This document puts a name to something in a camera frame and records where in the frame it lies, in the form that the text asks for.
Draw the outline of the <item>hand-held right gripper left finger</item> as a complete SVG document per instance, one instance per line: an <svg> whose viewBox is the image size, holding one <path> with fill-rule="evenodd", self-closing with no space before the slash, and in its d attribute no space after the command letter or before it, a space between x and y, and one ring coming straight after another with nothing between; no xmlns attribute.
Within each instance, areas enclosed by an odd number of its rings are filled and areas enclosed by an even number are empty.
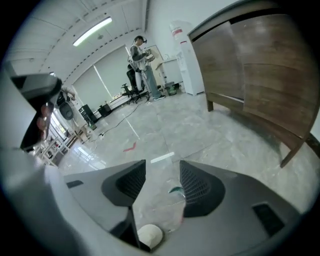
<svg viewBox="0 0 320 256"><path fill-rule="evenodd" d="M98 226L140 248L133 204L146 181L144 159L66 175L64 180L80 207Z"/></svg>

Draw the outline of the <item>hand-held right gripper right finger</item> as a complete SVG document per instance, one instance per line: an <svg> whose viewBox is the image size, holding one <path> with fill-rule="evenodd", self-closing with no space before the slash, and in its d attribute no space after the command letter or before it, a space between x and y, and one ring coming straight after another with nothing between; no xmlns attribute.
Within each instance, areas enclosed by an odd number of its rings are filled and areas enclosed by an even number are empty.
<svg viewBox="0 0 320 256"><path fill-rule="evenodd" d="M186 160L179 168L183 221L156 256L268 256L299 223L289 202L251 176Z"/></svg>

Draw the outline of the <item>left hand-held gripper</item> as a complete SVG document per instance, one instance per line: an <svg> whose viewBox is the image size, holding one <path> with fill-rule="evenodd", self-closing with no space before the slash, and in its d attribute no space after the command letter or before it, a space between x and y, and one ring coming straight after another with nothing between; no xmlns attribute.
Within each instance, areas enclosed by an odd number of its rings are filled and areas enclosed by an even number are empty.
<svg viewBox="0 0 320 256"><path fill-rule="evenodd" d="M62 82L50 74L0 71L0 250L129 250L81 208L54 166L30 151L37 119L56 106Z"/></svg>

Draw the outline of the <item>person's left hand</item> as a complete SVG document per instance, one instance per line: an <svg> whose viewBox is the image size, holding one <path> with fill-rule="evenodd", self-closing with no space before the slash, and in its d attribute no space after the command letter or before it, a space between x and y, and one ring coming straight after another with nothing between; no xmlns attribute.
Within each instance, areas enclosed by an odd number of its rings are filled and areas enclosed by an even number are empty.
<svg viewBox="0 0 320 256"><path fill-rule="evenodd" d="M39 134L42 140L46 140L48 137L48 130L53 110L54 105L50 102L43 104L40 108L40 114L37 118L36 125L39 129Z"/></svg>

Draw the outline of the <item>black and white round appliance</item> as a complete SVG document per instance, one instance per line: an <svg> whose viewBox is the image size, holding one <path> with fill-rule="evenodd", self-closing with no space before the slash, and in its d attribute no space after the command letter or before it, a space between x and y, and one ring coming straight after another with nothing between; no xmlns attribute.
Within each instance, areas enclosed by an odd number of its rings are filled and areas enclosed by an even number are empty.
<svg viewBox="0 0 320 256"><path fill-rule="evenodd" d="M65 120L70 121L74 118L74 112L71 106L65 100L58 100L57 106L60 114Z"/></svg>

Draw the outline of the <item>tall black box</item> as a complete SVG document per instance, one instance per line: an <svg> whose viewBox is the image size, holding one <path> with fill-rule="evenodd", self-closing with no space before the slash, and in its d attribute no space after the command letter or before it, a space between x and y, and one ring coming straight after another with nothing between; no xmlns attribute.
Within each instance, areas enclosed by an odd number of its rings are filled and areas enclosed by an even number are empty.
<svg viewBox="0 0 320 256"><path fill-rule="evenodd" d="M98 118L94 115L94 113L87 104L80 107L79 113L88 125L93 125L98 121Z"/></svg>

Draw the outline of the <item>person's white shoe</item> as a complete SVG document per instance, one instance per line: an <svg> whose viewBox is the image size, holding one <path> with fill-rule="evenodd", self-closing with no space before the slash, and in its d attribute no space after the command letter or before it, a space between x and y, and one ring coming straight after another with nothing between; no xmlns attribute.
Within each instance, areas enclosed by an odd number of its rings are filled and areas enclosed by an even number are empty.
<svg viewBox="0 0 320 256"><path fill-rule="evenodd" d="M155 224L146 224L138 231L138 240L140 248L150 252L153 248L157 247L164 238L163 231Z"/></svg>

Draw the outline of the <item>low black box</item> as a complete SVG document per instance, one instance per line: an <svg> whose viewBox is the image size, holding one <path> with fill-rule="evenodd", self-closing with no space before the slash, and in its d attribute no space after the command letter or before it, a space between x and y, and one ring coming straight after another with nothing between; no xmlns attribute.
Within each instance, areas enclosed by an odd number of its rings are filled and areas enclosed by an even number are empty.
<svg viewBox="0 0 320 256"><path fill-rule="evenodd" d="M100 105L99 108L98 108L98 112L100 113L100 115L103 118L105 118L105 117L107 117L108 115L111 114L112 109L110 108L110 106L108 104Z"/></svg>

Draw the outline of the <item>grey roller blind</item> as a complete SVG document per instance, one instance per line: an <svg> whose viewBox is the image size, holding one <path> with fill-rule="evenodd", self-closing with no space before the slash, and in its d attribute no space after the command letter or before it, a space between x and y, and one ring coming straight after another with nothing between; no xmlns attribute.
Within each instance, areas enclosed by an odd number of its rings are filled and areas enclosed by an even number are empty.
<svg viewBox="0 0 320 256"><path fill-rule="evenodd" d="M121 46L101 58L87 69L74 83L80 104L97 110L121 96L123 84L129 85L127 77L128 52Z"/></svg>

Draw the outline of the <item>long ceiling light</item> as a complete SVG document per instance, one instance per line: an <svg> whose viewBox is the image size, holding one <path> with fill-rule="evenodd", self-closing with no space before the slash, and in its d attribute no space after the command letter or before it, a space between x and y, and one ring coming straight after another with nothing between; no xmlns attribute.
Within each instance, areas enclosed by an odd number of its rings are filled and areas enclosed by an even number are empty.
<svg viewBox="0 0 320 256"><path fill-rule="evenodd" d="M98 30L104 28L108 24L112 22L112 18L109 16L102 21L98 22L95 24L93 27L90 29L86 30L81 36L79 36L73 43L72 45L74 47L78 47L83 41L85 41L88 37L90 37L92 34L96 33Z"/></svg>

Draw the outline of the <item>black office chair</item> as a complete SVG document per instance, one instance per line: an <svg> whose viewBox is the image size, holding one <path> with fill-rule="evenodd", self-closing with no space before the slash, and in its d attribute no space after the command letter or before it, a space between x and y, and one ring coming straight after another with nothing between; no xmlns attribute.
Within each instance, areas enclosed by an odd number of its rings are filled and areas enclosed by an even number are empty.
<svg viewBox="0 0 320 256"><path fill-rule="evenodd" d="M148 102L150 100L150 95L142 79L142 74L140 72L136 72L133 67L128 64L126 75L131 85L131 89L129 89L126 83L121 86L125 91L122 95L129 98L126 103L128 105L131 102L137 104L138 100L142 99L142 97L146 97L146 102Z"/></svg>

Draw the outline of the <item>green bucket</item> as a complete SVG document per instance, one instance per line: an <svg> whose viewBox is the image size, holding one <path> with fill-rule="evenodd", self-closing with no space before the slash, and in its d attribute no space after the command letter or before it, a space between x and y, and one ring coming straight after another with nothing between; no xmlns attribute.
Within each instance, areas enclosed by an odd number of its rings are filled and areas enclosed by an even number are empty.
<svg viewBox="0 0 320 256"><path fill-rule="evenodd" d="M174 82L168 82L164 85L164 88L169 96L173 96L177 93L176 86Z"/></svg>

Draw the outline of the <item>dark wooden cabinet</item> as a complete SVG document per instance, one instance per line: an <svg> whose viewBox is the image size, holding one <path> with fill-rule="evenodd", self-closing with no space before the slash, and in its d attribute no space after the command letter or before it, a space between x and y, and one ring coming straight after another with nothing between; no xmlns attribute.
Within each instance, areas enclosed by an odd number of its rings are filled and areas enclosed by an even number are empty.
<svg viewBox="0 0 320 256"><path fill-rule="evenodd" d="M289 148L306 142L320 110L320 66L307 35L279 0L239 0L188 34L207 110L224 106Z"/></svg>

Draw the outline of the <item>white water dispenser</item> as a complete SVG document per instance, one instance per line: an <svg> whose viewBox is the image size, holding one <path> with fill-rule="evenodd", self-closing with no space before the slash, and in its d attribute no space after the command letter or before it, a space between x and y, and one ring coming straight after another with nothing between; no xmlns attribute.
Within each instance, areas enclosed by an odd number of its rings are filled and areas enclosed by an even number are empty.
<svg viewBox="0 0 320 256"><path fill-rule="evenodd" d="M184 90L187 94L198 95L205 91L199 63L188 36L192 24L182 20L172 21L169 24L174 42L176 60L183 80Z"/></svg>

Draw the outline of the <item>white drawer cabinet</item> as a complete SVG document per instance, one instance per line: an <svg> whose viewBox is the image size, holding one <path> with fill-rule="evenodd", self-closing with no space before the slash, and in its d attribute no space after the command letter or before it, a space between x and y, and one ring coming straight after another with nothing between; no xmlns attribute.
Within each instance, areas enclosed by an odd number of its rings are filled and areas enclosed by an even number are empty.
<svg viewBox="0 0 320 256"><path fill-rule="evenodd" d="M159 65L159 68L165 84L172 82L179 84L183 82L178 61L175 58L163 61Z"/></svg>

